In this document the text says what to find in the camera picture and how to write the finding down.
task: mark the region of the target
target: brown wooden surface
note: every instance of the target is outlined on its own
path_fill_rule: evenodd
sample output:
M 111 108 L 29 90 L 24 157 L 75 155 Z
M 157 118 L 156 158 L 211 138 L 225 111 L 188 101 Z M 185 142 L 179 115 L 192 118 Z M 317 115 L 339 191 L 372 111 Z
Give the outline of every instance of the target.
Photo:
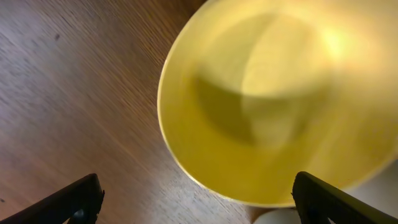
M 157 87 L 204 0 L 0 0 L 0 219 L 86 174 L 98 223 L 250 223 L 192 182 L 162 139 Z

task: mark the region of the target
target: wood grain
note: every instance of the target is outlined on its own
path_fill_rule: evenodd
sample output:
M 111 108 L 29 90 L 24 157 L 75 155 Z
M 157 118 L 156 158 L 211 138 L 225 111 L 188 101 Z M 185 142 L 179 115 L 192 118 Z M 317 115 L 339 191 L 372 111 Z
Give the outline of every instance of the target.
M 162 139 L 157 87 L 204 0 L 0 1 L 0 219 L 91 172 L 98 223 L 250 223 L 193 183 Z

